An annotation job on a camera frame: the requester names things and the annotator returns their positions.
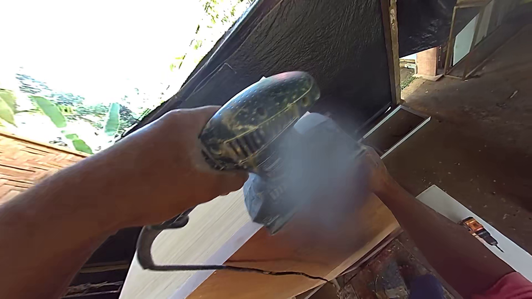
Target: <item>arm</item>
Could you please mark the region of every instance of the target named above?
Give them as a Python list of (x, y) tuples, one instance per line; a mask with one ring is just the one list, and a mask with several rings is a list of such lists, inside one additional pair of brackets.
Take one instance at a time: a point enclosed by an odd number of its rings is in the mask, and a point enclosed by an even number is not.
[(216, 110), (169, 112), (0, 206), (3, 297), (57, 298), (118, 229), (239, 189), (247, 174), (214, 171), (201, 157), (197, 136)]
[(392, 211), (430, 265), (464, 298), (480, 294), (514, 270), (466, 229), (424, 205), (391, 178), (368, 150), (370, 188)]

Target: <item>green leaf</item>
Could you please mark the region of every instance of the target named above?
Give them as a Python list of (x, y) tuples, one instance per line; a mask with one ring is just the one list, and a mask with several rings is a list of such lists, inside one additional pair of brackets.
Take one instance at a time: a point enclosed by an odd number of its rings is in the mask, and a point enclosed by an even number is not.
[(16, 96), (13, 92), (11, 90), (0, 88), (0, 98), (5, 101), (14, 113), (16, 108)]
[(15, 114), (3, 98), (0, 98), (0, 118), (15, 126)]
[(77, 139), (77, 140), (72, 140), (72, 144), (74, 145), (74, 148), (77, 150), (77, 151), (80, 151), (80, 152), (84, 152), (84, 153), (87, 153), (87, 154), (92, 154), (93, 153), (93, 150), (90, 148), (90, 146), (88, 146), (85, 141), (81, 140), (81, 139)]
[(109, 107), (109, 114), (107, 115), (107, 121), (105, 122), (104, 131), (107, 136), (113, 136), (118, 131), (118, 125), (120, 123), (120, 104), (112, 103)]
[(54, 103), (41, 96), (30, 96), (30, 98), (37, 103), (39, 108), (51, 119), (56, 127), (64, 128), (67, 126), (67, 120)]
[(79, 136), (78, 134), (65, 134), (65, 137), (74, 141), (74, 140), (79, 140)]

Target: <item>red sleeve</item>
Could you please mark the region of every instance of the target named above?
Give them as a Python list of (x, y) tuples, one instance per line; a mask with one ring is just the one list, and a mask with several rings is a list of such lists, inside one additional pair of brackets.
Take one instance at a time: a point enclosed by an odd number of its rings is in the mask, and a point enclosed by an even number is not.
[(489, 290), (472, 299), (531, 299), (532, 283), (518, 272), (506, 274)]

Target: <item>orange drill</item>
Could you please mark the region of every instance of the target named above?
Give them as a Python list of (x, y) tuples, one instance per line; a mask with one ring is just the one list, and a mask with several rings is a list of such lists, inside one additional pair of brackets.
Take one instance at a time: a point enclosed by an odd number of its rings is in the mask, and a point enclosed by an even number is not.
[(460, 224), (468, 229), (468, 231), (477, 237), (484, 240), (486, 243), (497, 247), (501, 252), (504, 252), (499, 246), (497, 240), (480, 224), (475, 218), (467, 217), (460, 221)]

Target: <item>sky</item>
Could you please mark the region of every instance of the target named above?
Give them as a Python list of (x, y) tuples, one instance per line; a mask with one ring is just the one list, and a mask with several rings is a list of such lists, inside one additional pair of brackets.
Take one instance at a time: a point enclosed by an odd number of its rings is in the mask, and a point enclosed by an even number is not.
[(195, 0), (6, 0), (2, 10), (0, 72), (24, 67), (54, 90), (103, 103), (135, 87), (150, 93), (174, 82), (177, 91), (183, 75), (169, 65), (203, 13)]

